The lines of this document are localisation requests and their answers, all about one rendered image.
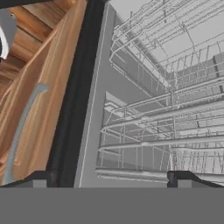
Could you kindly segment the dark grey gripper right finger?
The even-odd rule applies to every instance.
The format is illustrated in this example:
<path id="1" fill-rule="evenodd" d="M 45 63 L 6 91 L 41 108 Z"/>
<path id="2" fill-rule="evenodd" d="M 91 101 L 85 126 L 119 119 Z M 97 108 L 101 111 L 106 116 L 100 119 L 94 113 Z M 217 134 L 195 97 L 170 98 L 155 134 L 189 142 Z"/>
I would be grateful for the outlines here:
<path id="1" fill-rule="evenodd" d="M 168 187 L 224 187 L 222 175 L 199 175 L 191 171 L 168 171 Z"/>

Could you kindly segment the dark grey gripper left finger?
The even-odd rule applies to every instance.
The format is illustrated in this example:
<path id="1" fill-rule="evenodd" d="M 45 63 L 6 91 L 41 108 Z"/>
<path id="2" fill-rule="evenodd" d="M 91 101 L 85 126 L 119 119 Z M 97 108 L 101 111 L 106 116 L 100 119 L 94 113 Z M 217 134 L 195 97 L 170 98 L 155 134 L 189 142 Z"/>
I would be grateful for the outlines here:
<path id="1" fill-rule="evenodd" d="M 13 181 L 3 187 L 55 187 L 53 171 L 35 171 L 24 179 Z"/>

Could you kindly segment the black and grey dishwasher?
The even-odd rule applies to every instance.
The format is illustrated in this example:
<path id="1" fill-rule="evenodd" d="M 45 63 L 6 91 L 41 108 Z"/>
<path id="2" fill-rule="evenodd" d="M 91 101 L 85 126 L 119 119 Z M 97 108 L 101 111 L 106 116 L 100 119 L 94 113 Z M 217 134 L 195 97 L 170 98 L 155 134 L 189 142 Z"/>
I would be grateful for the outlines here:
<path id="1" fill-rule="evenodd" d="M 114 113 L 120 108 L 224 77 L 216 74 L 210 79 L 163 88 L 132 56 L 123 55 L 122 64 L 110 61 L 114 29 L 149 1 L 90 0 L 88 3 L 49 162 L 61 186 L 164 186 L 167 182 L 99 177 L 95 169 L 100 165 L 101 142 L 116 140 L 114 136 L 103 135 L 101 129 L 123 116 Z"/>

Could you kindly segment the wooden cupboard door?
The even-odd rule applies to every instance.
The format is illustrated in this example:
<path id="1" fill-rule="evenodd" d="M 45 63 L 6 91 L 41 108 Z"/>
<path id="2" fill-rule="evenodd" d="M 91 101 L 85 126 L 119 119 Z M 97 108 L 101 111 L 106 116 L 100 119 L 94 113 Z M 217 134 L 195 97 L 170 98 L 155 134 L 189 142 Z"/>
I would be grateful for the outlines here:
<path id="1" fill-rule="evenodd" d="M 46 84 L 48 91 L 39 94 L 31 106 L 19 138 L 12 174 L 17 181 L 46 168 L 86 8 L 86 0 L 77 0 L 1 100 L 0 186 L 19 119 L 38 83 Z"/>

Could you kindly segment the grey and white rounded object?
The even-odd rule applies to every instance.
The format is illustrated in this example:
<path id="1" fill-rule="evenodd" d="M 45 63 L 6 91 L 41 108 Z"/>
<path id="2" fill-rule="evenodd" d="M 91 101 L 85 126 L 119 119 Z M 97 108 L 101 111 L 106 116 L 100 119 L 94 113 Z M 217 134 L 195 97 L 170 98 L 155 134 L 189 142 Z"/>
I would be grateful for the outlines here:
<path id="1" fill-rule="evenodd" d="M 7 9 L 0 9 L 0 59 L 7 59 L 16 33 L 16 16 Z"/>

